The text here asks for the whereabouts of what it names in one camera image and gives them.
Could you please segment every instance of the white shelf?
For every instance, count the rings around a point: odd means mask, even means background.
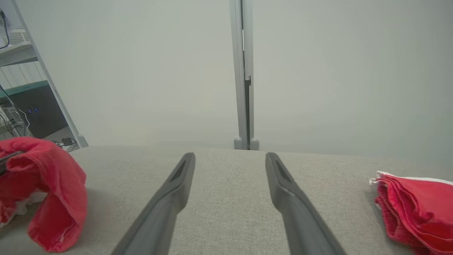
[[[0,49],[0,66],[38,61],[31,42],[22,42]]]

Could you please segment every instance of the crumpled red cloth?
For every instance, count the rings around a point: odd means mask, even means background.
[[[0,142],[0,157],[24,151],[7,161],[0,176],[0,221],[7,222],[15,203],[34,191],[48,192],[34,215],[28,234],[46,251],[71,247],[87,216],[86,175],[79,164],[53,142],[17,137]]]
[[[381,173],[379,204],[390,238],[417,254],[453,255],[453,183]]]

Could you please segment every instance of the white board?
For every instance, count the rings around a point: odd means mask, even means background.
[[[228,1],[16,3],[90,146],[233,148],[238,117]]]
[[[253,5],[260,150],[453,165],[453,1]]]

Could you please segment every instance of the gray tabletop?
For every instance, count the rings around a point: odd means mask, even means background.
[[[182,155],[196,167],[186,208],[178,214],[170,253],[289,254],[283,220],[270,200],[265,152],[149,147],[87,147],[71,155],[87,173],[88,215],[77,243],[65,254],[109,254]],[[397,160],[278,153],[349,254],[412,254],[386,236],[376,171],[452,179],[451,172]],[[0,231],[4,254],[44,254],[27,235],[39,205]]]

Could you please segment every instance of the metal frame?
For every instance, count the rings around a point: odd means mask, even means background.
[[[244,52],[242,47],[242,4],[241,0],[230,0],[231,37],[233,42],[234,75],[236,82],[237,120],[239,137],[234,139],[234,148],[246,150],[247,113],[244,74]]]
[[[254,134],[253,115],[253,0],[242,0],[242,21],[244,22],[244,65],[245,79],[250,81],[249,86],[249,122],[250,122],[250,149],[259,150],[260,142]]]
[[[36,48],[36,45],[35,45],[35,43],[33,41],[33,36],[30,34],[30,31],[28,30],[27,24],[24,22],[24,19],[22,17],[22,14],[20,13],[20,10],[19,10],[19,8],[17,6],[16,1],[12,0],[12,2],[13,2],[15,10],[17,12],[17,15],[19,16],[20,22],[24,26],[24,29],[25,29],[25,31],[27,32],[27,34],[28,34],[28,36],[30,38],[30,42],[31,42],[31,45],[32,45],[32,47],[34,49],[34,52],[36,53],[36,57],[38,58],[38,61],[41,64],[41,67],[43,68],[44,73],[47,76],[47,81],[49,82],[49,86],[52,89],[53,95],[55,96],[55,99],[57,100],[57,103],[58,103],[58,105],[59,105],[59,107],[60,107],[60,109],[61,109],[61,111],[63,113],[64,118],[66,119],[67,125],[71,129],[71,132],[72,132],[77,144],[79,145],[79,147],[80,148],[88,147],[87,141],[85,140],[83,135],[79,134],[79,132],[77,131],[77,128],[76,128],[74,122],[72,121],[71,116],[69,116],[69,113],[67,112],[67,109],[64,106],[63,101],[61,100],[61,97],[58,94],[57,89],[55,88],[55,85],[54,85],[54,83],[52,81],[52,78],[50,77],[50,74],[49,74],[49,72],[48,72],[48,70],[46,68],[46,65],[43,62],[43,58],[41,58],[41,55],[39,54],[39,51]]]

